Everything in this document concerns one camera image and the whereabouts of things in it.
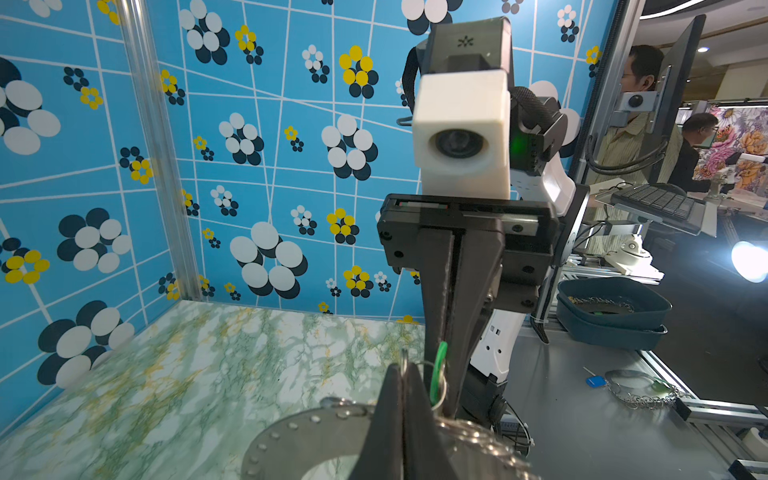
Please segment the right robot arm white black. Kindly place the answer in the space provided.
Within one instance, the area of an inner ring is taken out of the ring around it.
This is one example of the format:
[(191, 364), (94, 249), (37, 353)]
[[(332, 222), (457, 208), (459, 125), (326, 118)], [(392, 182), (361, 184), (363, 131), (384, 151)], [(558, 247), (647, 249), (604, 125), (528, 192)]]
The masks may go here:
[(424, 383), (437, 411), (490, 424), (502, 407), (516, 328), (488, 333), (504, 312), (532, 314), (567, 257), (587, 190), (559, 159), (568, 119), (553, 97), (515, 84), (506, 44), (425, 41), (404, 71), (419, 195), (391, 194), (377, 222), (388, 264), (421, 279)]

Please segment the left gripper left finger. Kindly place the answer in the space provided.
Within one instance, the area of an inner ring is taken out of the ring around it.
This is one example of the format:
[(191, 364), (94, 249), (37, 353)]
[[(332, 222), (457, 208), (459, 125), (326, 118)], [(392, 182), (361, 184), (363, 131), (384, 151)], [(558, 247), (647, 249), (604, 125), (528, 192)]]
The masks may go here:
[(350, 479), (401, 479), (403, 475), (403, 372), (388, 367), (374, 415)]

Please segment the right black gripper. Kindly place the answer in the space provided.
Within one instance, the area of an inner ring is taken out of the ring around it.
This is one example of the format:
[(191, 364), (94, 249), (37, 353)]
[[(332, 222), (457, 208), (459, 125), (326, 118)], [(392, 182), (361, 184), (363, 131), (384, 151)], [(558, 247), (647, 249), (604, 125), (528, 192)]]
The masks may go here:
[(555, 257), (558, 220), (543, 202), (388, 195), (377, 222), (388, 264), (421, 277), (424, 383), (448, 344), (441, 415), (454, 417), (480, 334), (493, 308), (530, 312)]

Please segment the teal plastic tray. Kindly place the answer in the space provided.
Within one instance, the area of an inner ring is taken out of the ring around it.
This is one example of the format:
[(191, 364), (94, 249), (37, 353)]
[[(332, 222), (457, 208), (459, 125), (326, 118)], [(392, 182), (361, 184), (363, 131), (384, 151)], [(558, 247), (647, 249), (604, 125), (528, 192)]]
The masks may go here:
[(658, 329), (672, 310), (666, 298), (627, 277), (564, 280), (557, 298), (582, 321), (632, 330)]
[(572, 307), (564, 303), (559, 303), (556, 311), (559, 322), (574, 340), (595, 346), (653, 350), (668, 333), (664, 325), (652, 330), (635, 330), (593, 324), (578, 316)]

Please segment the lower teal plastic tray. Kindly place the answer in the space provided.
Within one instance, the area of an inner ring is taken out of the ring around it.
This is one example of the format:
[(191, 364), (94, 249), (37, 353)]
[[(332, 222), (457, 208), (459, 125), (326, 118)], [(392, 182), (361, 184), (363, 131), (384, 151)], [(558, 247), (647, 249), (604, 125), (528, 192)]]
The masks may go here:
[(635, 330), (593, 324), (578, 316), (572, 307), (564, 303), (559, 303), (556, 311), (559, 322), (574, 340), (595, 346), (653, 350), (668, 333), (664, 325), (652, 330)]

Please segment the black computer monitor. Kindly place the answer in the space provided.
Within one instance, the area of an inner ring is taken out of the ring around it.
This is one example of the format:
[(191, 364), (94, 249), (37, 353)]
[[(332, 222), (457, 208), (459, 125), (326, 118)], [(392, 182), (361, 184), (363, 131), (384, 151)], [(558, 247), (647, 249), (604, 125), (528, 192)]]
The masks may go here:
[(706, 22), (706, 15), (697, 15), (683, 31), (678, 40), (665, 55), (660, 78), (657, 82), (657, 105), (650, 116), (651, 125), (644, 137), (640, 155), (648, 162), (643, 173), (650, 183), (657, 183), (667, 151), (678, 153), (679, 148), (670, 147), (672, 134), (676, 131), (676, 117), (690, 70), (697, 53), (698, 44)]

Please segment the person in beige shirt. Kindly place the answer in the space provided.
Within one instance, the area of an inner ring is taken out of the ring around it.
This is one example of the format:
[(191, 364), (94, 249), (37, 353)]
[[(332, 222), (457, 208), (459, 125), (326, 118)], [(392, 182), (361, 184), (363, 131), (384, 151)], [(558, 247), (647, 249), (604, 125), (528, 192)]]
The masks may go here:
[[(620, 80), (621, 93), (654, 91), (664, 59), (665, 54), (654, 46), (633, 46)], [(626, 126), (610, 127), (602, 139), (597, 162), (602, 166), (619, 166), (635, 160), (640, 153), (650, 115), (650, 112), (631, 113)], [(671, 182), (682, 146), (683, 136), (674, 127), (656, 183)]]

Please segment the blue key tag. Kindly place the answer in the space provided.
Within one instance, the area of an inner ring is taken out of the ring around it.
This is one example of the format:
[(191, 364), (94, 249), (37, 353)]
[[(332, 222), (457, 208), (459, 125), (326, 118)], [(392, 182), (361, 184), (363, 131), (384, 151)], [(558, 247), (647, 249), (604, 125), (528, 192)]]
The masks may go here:
[(586, 379), (586, 384), (591, 388), (602, 388), (607, 385), (607, 381), (603, 376), (593, 375)]

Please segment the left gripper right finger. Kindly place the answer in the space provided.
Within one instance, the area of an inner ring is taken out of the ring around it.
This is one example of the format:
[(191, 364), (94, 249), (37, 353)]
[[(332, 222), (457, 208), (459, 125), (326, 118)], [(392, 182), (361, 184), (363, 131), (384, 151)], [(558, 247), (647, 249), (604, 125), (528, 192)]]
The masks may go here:
[(418, 367), (409, 362), (403, 377), (404, 478), (456, 480)]

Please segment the green key tag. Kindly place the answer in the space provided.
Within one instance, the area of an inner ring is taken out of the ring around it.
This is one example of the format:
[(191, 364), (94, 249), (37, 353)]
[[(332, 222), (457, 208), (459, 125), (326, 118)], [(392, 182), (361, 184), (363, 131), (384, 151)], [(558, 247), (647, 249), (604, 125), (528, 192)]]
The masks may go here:
[(445, 401), (447, 394), (447, 379), (445, 376), (448, 344), (441, 341), (438, 345), (435, 360), (432, 363), (432, 377), (429, 387), (429, 400), (433, 411), (437, 411)]

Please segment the upper teal plastic tray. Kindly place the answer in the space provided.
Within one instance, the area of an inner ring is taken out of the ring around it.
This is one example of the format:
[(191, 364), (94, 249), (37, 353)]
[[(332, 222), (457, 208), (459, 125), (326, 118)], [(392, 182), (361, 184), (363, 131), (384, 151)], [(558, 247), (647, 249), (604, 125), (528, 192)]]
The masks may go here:
[(564, 280), (557, 298), (582, 321), (632, 330), (658, 329), (672, 310), (666, 298), (627, 277)]

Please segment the black keyboard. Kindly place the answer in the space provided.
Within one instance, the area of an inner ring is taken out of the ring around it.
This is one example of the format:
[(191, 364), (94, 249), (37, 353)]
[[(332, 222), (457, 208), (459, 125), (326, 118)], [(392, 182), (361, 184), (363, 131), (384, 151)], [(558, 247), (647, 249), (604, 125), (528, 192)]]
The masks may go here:
[(610, 197), (610, 204), (694, 236), (701, 233), (706, 211), (701, 201), (666, 187), (649, 184), (615, 190)]

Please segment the person in dark shirt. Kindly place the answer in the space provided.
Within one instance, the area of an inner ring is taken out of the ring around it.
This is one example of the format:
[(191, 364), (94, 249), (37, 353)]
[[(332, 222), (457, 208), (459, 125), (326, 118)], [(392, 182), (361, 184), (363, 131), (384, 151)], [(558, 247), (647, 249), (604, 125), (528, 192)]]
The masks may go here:
[(710, 113), (697, 113), (690, 116), (682, 125), (683, 143), (677, 163), (667, 181), (686, 192), (708, 192), (710, 180), (694, 180), (694, 170), (700, 159), (695, 145), (702, 144), (712, 136), (718, 125), (718, 119)]

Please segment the right rear aluminium post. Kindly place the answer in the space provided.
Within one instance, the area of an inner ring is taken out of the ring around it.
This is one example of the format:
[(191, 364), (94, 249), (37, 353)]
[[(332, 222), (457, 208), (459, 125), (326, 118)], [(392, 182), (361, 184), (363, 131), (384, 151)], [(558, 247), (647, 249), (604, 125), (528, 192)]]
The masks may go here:
[(180, 296), (184, 300), (200, 301), (196, 256), (166, 97), (161, 86), (148, 3), (122, 0), (117, 3), (117, 10)]

